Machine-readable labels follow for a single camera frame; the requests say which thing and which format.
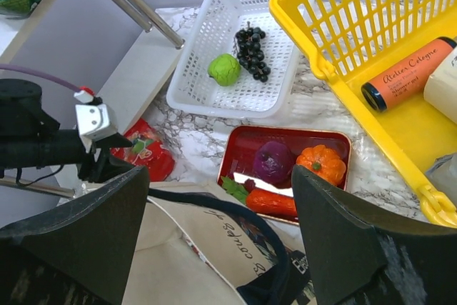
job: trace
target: white marble pattern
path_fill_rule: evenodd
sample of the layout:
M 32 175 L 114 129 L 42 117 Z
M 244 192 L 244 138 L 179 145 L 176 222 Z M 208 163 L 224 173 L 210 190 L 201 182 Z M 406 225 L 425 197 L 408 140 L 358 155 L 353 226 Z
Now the white marble pattern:
M 190 33 L 198 9 L 161 9 L 160 15 L 184 38 Z M 314 77 L 304 56 L 282 121 L 277 126 L 336 130 L 347 134 L 353 143 L 348 191 L 389 211 L 426 221 L 418 200 L 398 172 L 372 140 L 333 95 L 327 85 Z M 170 180 L 216 180 L 231 130 L 240 124 L 233 119 L 186 114 L 166 103 L 166 86 L 144 114 L 164 136 L 177 159 Z M 287 229 L 299 237 L 298 230 Z

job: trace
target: gray wall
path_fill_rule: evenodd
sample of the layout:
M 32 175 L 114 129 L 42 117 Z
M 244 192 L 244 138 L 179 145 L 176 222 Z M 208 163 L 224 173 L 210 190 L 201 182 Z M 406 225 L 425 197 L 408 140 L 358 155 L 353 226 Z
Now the gray wall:
M 146 0 L 156 8 L 198 6 L 203 0 Z M 98 90 L 140 33 L 140 28 L 109 0 L 57 0 L 12 64 L 46 71 Z M 25 76 L 4 73 L 2 77 Z M 71 128 L 75 123 L 70 91 L 31 79 L 43 87 L 43 108 Z M 35 179 L 48 169 L 26 170 Z M 55 184 L 54 178 L 46 181 Z M 55 206 L 58 199 L 27 191 L 0 189 L 0 227 Z

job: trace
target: pumpkin stem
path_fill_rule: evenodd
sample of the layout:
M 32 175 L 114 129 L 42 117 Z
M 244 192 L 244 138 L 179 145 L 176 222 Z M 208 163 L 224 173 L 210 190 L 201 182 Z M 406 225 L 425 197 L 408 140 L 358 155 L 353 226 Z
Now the pumpkin stem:
M 320 171 L 321 168 L 322 168 L 322 165 L 318 162 L 313 162 L 313 164 L 311 165 L 311 168 L 314 170 L 314 171 Z

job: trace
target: small pumpkin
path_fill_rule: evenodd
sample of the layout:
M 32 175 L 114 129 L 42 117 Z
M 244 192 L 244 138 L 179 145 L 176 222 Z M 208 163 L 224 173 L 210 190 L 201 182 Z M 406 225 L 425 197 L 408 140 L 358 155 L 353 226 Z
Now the small pumpkin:
M 337 186 L 346 173 L 346 164 L 341 160 L 336 151 L 323 144 L 305 148 L 296 163 L 306 167 L 313 173 Z

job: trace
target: bag handle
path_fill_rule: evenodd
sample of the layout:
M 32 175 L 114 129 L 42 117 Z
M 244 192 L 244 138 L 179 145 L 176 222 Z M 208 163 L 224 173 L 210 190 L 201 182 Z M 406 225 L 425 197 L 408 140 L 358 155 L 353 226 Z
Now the bag handle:
M 268 239 L 270 245 L 273 247 L 278 263 L 275 265 L 276 273 L 273 277 L 273 283 L 269 290 L 268 305 L 278 305 L 279 301 L 286 289 L 288 276 L 290 273 L 290 261 L 286 248 L 279 236 L 274 230 L 263 220 L 259 215 L 247 209 L 244 206 L 231 203 L 230 201 L 223 201 L 220 199 L 212 198 L 195 193 L 175 193 L 168 191 L 161 191 L 159 189 L 149 189 L 149 196 L 154 198 L 172 201 L 176 203 L 193 204 L 197 206 L 207 207 L 218 211 L 225 212 L 234 216 L 241 216 L 257 227 L 259 231 Z

